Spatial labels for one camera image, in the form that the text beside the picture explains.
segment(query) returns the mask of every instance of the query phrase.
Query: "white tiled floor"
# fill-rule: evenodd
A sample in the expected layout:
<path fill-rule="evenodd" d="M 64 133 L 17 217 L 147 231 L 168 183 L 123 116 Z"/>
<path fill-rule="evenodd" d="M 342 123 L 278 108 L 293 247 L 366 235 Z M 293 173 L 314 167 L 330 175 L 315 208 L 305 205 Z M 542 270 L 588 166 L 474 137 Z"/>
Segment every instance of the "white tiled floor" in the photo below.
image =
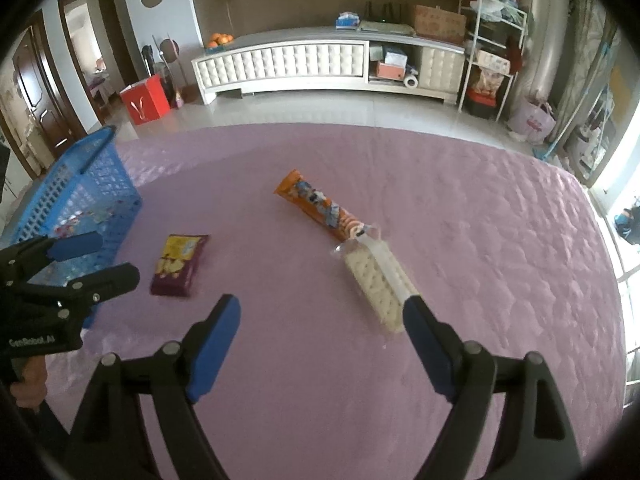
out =
<path fill-rule="evenodd" d="M 230 124 L 332 123 L 437 134 L 531 154 L 528 144 L 511 139 L 494 121 L 459 114 L 456 107 L 437 100 L 376 92 L 288 91 L 242 98 L 221 95 L 208 106 L 187 104 L 140 126 L 129 122 L 125 110 L 115 122 L 117 142 Z"/>

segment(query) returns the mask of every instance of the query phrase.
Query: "screw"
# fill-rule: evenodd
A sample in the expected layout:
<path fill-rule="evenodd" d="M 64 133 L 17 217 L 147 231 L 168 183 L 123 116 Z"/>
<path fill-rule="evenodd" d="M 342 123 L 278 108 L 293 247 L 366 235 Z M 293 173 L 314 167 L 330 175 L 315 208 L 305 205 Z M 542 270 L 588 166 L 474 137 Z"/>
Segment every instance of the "screw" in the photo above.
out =
<path fill-rule="evenodd" d="M 480 346 L 480 343 L 476 341 L 466 341 L 464 348 L 465 352 L 468 354 L 479 354 L 482 350 L 482 346 Z"/>
<path fill-rule="evenodd" d="M 116 354 L 114 354 L 113 352 L 110 352 L 106 355 L 103 355 L 102 359 L 100 359 L 100 362 L 104 366 L 113 366 L 116 362 Z"/>
<path fill-rule="evenodd" d="M 167 355 L 176 355 L 180 350 L 180 343 L 169 341 L 162 347 L 162 351 Z"/>
<path fill-rule="evenodd" d="M 545 361 L 539 352 L 529 352 L 527 359 L 535 365 L 541 365 Z"/>

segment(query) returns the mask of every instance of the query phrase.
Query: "blue plastic basket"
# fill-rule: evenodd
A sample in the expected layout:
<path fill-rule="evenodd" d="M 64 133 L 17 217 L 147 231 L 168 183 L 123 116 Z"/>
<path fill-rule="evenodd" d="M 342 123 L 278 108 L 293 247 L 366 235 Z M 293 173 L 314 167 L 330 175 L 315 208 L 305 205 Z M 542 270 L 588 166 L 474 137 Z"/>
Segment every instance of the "blue plastic basket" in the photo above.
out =
<path fill-rule="evenodd" d="M 31 283 L 66 285 L 113 264 L 131 228 L 142 199 L 113 145 L 114 130 L 106 126 L 71 146 L 50 168 L 17 222 L 2 233 L 6 244 L 47 235 L 63 238 L 97 231 L 102 248 L 66 262 L 54 262 Z M 93 316 L 84 326 L 88 328 Z"/>

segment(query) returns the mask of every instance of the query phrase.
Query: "quilted bed cover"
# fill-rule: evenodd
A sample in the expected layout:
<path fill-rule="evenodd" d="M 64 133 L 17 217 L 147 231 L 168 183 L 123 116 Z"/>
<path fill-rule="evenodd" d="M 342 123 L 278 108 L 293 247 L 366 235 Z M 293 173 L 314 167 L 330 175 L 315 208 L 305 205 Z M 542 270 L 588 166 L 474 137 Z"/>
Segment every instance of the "quilted bed cover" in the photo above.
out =
<path fill-rule="evenodd" d="M 538 350 L 578 446 L 597 450 L 622 413 L 623 325 L 604 241 L 578 182 L 531 157 L 465 140 L 327 124 L 208 128 L 122 144 L 144 200 L 118 259 L 138 289 L 101 306 L 84 347 L 50 356 L 48 401 L 70 428 L 99 357 L 181 339 L 221 294 L 242 320 L 195 412 L 233 480 L 410 480 L 449 405 L 405 333 L 391 335 L 336 241 L 273 194 L 292 168 L 380 226 L 434 314 L 494 354 Z M 149 294 L 169 234 L 210 234 L 189 300 Z M 142 399 L 165 479 L 175 478 Z M 469 478 L 497 432 L 492 407 Z"/>

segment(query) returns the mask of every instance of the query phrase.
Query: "wooden door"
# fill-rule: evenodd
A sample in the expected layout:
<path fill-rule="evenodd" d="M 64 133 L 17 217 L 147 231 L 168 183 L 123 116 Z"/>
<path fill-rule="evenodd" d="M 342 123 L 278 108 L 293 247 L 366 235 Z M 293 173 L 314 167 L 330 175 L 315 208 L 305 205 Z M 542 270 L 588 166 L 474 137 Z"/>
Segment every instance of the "wooden door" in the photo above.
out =
<path fill-rule="evenodd" d="M 49 149 L 58 158 L 75 139 L 47 85 L 32 27 L 27 29 L 14 54 L 14 69 L 22 97 L 42 128 Z"/>

